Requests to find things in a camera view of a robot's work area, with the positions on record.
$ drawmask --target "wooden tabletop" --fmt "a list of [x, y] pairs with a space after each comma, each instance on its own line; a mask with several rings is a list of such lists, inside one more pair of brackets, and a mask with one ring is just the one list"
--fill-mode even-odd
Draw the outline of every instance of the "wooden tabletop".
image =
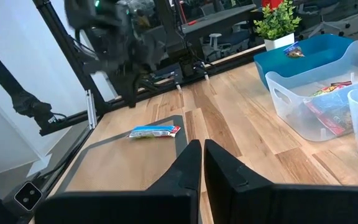
[[[354, 135], [326, 142], [304, 140], [276, 115], [254, 63], [186, 86], [182, 94], [174, 90], [142, 101], [136, 108], [108, 113], [83, 148], [174, 114], [183, 116], [188, 141], [199, 139], [203, 144], [205, 139], [213, 139], [273, 182], [358, 185]], [[213, 221], [202, 178], [201, 216], [204, 224], [210, 224]]]

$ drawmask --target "black metal frame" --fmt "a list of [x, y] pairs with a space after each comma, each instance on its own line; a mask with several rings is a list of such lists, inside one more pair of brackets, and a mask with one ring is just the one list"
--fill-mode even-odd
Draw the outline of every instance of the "black metal frame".
[[[94, 97], [96, 115], [102, 116], [110, 111], [114, 111], [119, 108], [123, 108], [127, 106], [127, 103], [123, 99], [111, 100], [108, 102], [104, 101], [102, 94], [98, 90], [98, 87], [96, 86], [92, 77], [83, 71], [83, 64], [77, 57], [78, 54], [75, 49], [75, 46], [72, 43], [72, 39], [67, 33], [66, 29], [64, 28], [57, 13], [55, 12], [52, 3], [49, 0], [33, 0], [33, 2], [36, 8], [39, 10], [46, 25], [48, 25], [49, 30], [53, 34], [63, 54], [67, 58], [71, 68], [73, 69], [75, 75], [77, 76], [84, 90], [91, 90]], [[162, 21], [171, 20], [172, 15], [169, 15], [167, 13], [162, 13], [160, 14], [160, 19]], [[215, 67], [213, 66], [207, 67], [206, 69], [210, 76], [216, 75], [225, 72], [227, 70], [230, 70], [232, 68], [241, 66], [243, 64], [252, 62], [254, 55], [263, 52], [264, 50], [265, 50], [264, 48], [259, 48], [250, 53], [242, 54], [239, 57], [233, 57], [232, 59], [225, 60], [224, 62], [219, 63], [219, 65], [216, 65]], [[202, 80], [203, 78], [204, 78], [203, 74], [193, 75], [191, 77], [184, 78], [183, 82], [180, 85], [181, 86], [189, 85], [191, 83]], [[150, 92], [147, 90], [138, 91], [136, 102], [146, 100], [153, 96], [174, 90], [175, 88], [176, 88], [175, 84], [171, 83], [166, 86], [161, 86], [157, 92]], [[80, 113], [73, 114], [71, 116], [68, 116], [64, 123], [51, 124], [50, 127], [48, 127], [47, 129], [41, 129], [40, 135], [44, 136], [53, 133], [55, 131], [59, 131], [61, 129], [86, 121], [87, 119], [88, 119], [87, 111], [82, 111]]]

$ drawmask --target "candy wrapper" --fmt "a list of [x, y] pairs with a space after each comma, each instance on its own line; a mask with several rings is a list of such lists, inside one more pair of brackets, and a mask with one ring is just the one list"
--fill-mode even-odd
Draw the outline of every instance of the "candy wrapper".
[[318, 91], [313, 94], [316, 97], [304, 101], [320, 122], [337, 136], [353, 131], [347, 94], [351, 90], [358, 89], [358, 84], [347, 86], [347, 88], [344, 88], [346, 86], [343, 85], [339, 86], [328, 87], [328, 90], [322, 91], [323, 93]]
[[137, 126], [129, 134], [129, 138], [175, 137], [179, 126]]
[[291, 46], [287, 47], [284, 50], [284, 53], [287, 57], [290, 58], [300, 58], [304, 57], [301, 47], [299, 47], [299, 43], [295, 42]]

